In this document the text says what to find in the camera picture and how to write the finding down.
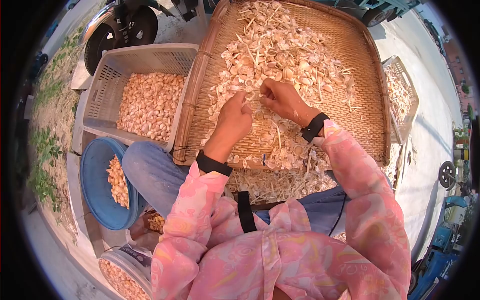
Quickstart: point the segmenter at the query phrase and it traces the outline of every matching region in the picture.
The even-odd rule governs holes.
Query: sleeve
[[[347,244],[387,274],[406,299],[410,246],[393,190],[374,159],[348,132],[325,120],[324,135],[314,143],[328,154],[335,177],[352,199],[346,206]]]
[[[152,257],[151,283],[155,300],[187,299],[198,263],[207,251],[210,216],[228,177],[215,171],[200,176],[196,162],[180,186]]]

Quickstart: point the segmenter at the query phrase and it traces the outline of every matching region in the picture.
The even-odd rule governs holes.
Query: pink floral shirt
[[[269,211],[268,225],[243,233],[237,203],[221,197],[228,177],[200,176],[196,162],[152,259],[158,299],[272,299],[274,287],[293,300],[406,299],[410,247],[403,213],[375,161],[330,120],[325,138],[333,172],[352,199],[346,205],[347,243],[312,232],[295,199]]]

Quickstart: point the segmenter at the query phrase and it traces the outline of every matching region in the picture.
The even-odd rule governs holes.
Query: bamboo tray
[[[204,38],[192,66],[191,81],[185,87],[180,122],[173,147],[176,164],[191,165],[201,146],[201,140],[214,124],[208,120],[210,99],[207,93],[220,83],[219,72],[226,69],[220,54],[225,46],[236,39],[235,33],[242,32],[244,21],[237,21],[240,8],[248,0],[221,0],[210,20]],[[390,157],[390,114],[385,74],[378,50],[369,31],[356,18],[332,7],[308,0],[280,1],[297,20],[299,27],[310,27],[313,31],[330,36],[326,46],[337,59],[348,68],[355,68],[356,105],[362,107],[362,116],[350,113],[342,102],[342,93],[325,95],[321,110],[334,122],[348,130],[370,154],[379,166],[387,166]],[[272,152],[273,146],[251,146],[258,136],[249,133],[232,151],[240,156],[240,162],[229,164],[241,168],[243,157]],[[248,161],[251,168],[268,168],[261,162]]]

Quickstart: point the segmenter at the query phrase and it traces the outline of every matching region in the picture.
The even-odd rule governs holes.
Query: hand
[[[245,102],[247,92],[237,92],[220,110],[215,131],[204,147],[204,154],[225,163],[233,146],[248,134],[252,127],[252,107]]]
[[[262,105],[282,118],[294,121],[300,127],[307,127],[320,113],[318,109],[303,102],[297,90],[290,84],[266,78],[260,86],[260,93],[265,95],[260,99]]]

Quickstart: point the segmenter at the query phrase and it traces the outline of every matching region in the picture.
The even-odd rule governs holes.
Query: motorcycle
[[[198,0],[172,0],[184,21],[196,16]],[[158,20],[154,8],[176,18],[155,0],[109,0],[90,20],[78,39],[85,46],[85,67],[93,75],[102,55],[108,50],[153,44]]]

